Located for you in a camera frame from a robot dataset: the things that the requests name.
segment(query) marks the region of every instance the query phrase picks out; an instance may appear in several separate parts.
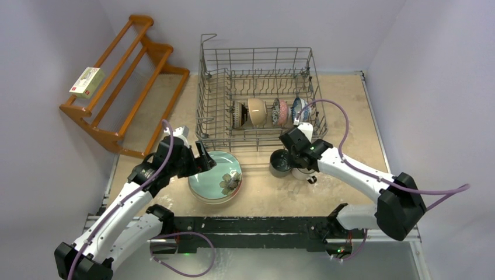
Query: wooden rack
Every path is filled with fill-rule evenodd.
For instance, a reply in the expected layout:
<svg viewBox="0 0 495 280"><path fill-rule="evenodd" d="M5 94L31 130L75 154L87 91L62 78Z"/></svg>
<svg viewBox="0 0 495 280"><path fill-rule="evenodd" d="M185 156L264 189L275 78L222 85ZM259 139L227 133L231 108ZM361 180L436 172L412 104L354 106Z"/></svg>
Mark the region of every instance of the wooden rack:
<svg viewBox="0 0 495 280"><path fill-rule="evenodd" d="M60 110L62 110L69 118L74 120L83 130L85 130L89 135L91 135L91 137L93 137L96 140L96 142L100 143L101 146L103 146L105 149L114 153L121 153L123 155L133 156L136 158L141 158L141 157L143 158L145 155L150 153L150 150L152 149L162 129L160 122L156 125L156 129L153 133L153 136L149 140L148 146L145 148L143 152L125 149L119 143L124 138L130 123L132 122L140 105L142 104L143 100L145 99L146 95L151 89L151 86L155 82L155 79L158 77L159 74L165 74L165 73L182 75L182 79L180 80L179 85L177 86L170 100L170 103L168 104L167 108L165 109L165 112L163 113L162 116L163 119L169 116L173 106L177 101L177 98L179 97L182 88L184 87L184 84L186 83L187 77L189 77L188 69L171 66L166 62L168 57L173 51L173 47L171 45L158 44L148 38L146 32L153 25L153 23L154 23L153 19L149 16L131 15L129 17L129 21L127 22L127 24L124 26L124 28L122 28L122 30L119 32L117 37L111 42L111 44L108 46L108 48L100 57L100 59L95 63L94 67L102 66L103 62L107 59L110 53L114 50L117 43L127 33L127 31L131 26L136 28L137 36L134 39L134 41L131 43L127 51L124 53L122 58L119 60L115 68L113 68L111 73L103 82L100 89L94 94L94 96L89 102L89 105L85 108L72 105L76 100L76 97L74 95L71 96L67 100L67 102L60 105ZM88 123L87 121L84 120L84 118L88 118L92 116L93 113L96 113L93 111L95 105L102 98L104 92L108 89L111 81L116 77L119 70L122 68L126 60L129 58L129 56L131 55L131 53L139 43L142 44L141 51L138 53L138 55L133 60L133 62L131 63L131 65L123 75L123 77L120 79L117 86L112 91L112 93L110 94L109 98L106 100L101 110L97 112L97 115L94 118L94 120L91 123ZM120 127L119 131L106 131L103 129L99 129L98 124L101 122L103 116L107 113L112 102L115 100L120 90L123 88L124 84L127 82L132 72L134 71L134 69L136 68L136 66L138 65L138 63L145 54L148 54L149 58L151 59L152 63L155 65L156 69L151 75L146 85L144 86L144 89L142 90L135 105L132 107L129 115L124 121L124 124Z"/></svg>

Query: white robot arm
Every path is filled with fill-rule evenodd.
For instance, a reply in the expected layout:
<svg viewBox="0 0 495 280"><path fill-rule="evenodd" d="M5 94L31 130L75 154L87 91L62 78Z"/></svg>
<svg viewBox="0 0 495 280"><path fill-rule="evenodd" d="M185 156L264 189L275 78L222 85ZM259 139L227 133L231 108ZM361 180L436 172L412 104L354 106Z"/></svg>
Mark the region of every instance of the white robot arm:
<svg viewBox="0 0 495 280"><path fill-rule="evenodd" d="M188 131L187 127L180 127L172 136L165 130L165 137L157 152L148 155L141 164L135 166L118 197L95 224L71 245L62 242L57 247L55 262L62 279L68 278L70 267L78 253L81 256L71 280L111 279L113 271L143 243L173 230L170 227L173 226L174 214L161 205L149 207L138 222L129 228L127 226L169 184L170 178L192 176L216 165L201 142L196 142L200 155L194 158L187 141ZM171 137L174 138L173 147L170 146ZM136 191L159 170L170 149L170 158L162 171L145 188Z"/></svg>
<svg viewBox="0 0 495 280"><path fill-rule="evenodd" d="M312 133L313 126L302 122L280 136L289 151L291 165L338 178L374 202L374 205L339 205L329 216L329 219L334 220L333 226L341 227L343 231L381 229L393 239L404 240L427 208L420 194L399 190L386 182L417 190L413 178L406 173L394 176L373 169L339 154L337 148L322 139L312 143ZM364 173L373 174L378 179Z"/></svg>

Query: small box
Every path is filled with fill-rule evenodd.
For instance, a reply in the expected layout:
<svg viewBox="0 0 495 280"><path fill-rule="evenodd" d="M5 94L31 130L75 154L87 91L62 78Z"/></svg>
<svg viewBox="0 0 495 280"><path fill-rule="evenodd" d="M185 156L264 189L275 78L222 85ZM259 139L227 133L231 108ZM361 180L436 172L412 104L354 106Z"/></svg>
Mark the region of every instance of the small box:
<svg viewBox="0 0 495 280"><path fill-rule="evenodd" d="M101 68L87 67L69 92L77 98L90 99L104 77Z"/></svg>

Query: dish rack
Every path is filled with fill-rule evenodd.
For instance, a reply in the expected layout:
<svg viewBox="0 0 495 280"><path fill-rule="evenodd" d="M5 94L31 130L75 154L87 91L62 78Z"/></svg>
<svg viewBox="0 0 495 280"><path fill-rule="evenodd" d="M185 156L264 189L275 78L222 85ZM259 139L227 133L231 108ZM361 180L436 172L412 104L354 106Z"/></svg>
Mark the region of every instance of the dish rack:
<svg viewBox="0 0 495 280"><path fill-rule="evenodd" d="M202 34L198 72L196 136L214 150L237 147L281 146L279 136L292 127L274 125L271 120L275 98L289 107L300 97L310 102L322 98L312 49L309 47L205 48L217 34ZM248 98L265 101L266 122L254 126L250 121L232 128L233 102L245 106ZM308 120L313 139L328 132L322 103L311 107Z"/></svg>

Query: green ceramic plate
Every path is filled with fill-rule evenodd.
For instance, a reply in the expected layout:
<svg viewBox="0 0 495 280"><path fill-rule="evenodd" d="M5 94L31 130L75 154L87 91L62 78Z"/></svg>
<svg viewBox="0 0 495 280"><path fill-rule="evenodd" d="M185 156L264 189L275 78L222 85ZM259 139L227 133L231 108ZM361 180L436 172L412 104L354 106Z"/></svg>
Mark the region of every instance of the green ceramic plate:
<svg viewBox="0 0 495 280"><path fill-rule="evenodd" d="M211 170L190 176L189 189L207 204L220 204L230 200L240 188L242 172L239 161L230 153L208 152L217 165Z"/></svg>

